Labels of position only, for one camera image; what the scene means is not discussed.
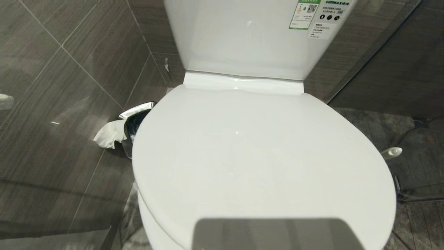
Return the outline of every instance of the floor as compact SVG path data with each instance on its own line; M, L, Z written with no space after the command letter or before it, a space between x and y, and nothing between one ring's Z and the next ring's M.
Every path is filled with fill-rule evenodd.
M398 145L403 154L387 161L401 188L413 197L444 194L444 121L416 129L410 117L335 108L353 123L378 150ZM384 250L444 250L444 202L397 204L392 234ZM112 250L151 250L137 204L131 191Z

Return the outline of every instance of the toilet bowl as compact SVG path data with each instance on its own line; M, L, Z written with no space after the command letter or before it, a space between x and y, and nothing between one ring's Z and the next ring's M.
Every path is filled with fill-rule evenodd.
M282 219L308 220L306 231L298 226L304 236L290 237L299 249L310 249L306 238L322 249L344 241L329 220L347 225L362 249L384 247L396 210L390 171L365 135L303 85L356 1L307 1L165 1L187 72L145 117L132 152L154 250L196 249L202 238L213 241L199 249L225 249L221 227L200 235L205 221ZM318 22L329 8L341 18ZM313 230L310 221L323 219Z

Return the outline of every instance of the white toilet lid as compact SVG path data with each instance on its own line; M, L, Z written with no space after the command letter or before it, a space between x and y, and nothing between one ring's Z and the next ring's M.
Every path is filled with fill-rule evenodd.
M180 85L143 120L132 156L148 209L186 249L202 218L339 218L365 249L382 249L393 226L382 156L309 94Z

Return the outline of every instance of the sticker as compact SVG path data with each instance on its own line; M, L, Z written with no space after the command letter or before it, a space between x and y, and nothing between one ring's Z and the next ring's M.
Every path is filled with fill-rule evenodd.
M321 0L299 0L289 29L308 29Z
M336 24L315 23L308 38L329 39L335 28Z

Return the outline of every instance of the toilet tank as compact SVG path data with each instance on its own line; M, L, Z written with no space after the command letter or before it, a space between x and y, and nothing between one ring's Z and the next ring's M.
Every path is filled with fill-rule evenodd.
M304 80L357 0L165 0L187 70Z

